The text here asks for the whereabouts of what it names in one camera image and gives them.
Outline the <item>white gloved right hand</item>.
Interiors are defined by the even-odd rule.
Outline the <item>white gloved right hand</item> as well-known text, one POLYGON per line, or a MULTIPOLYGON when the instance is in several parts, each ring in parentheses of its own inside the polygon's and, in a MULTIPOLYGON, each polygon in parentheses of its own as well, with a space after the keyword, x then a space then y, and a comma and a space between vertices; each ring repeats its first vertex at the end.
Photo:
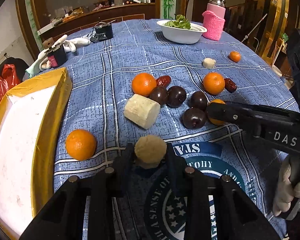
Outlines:
POLYGON ((273 200, 273 215, 279 216, 287 212, 294 198, 300 198, 300 182, 292 186, 292 179, 298 175, 300 170, 300 159, 288 155, 284 159, 279 170, 277 188, 273 200))

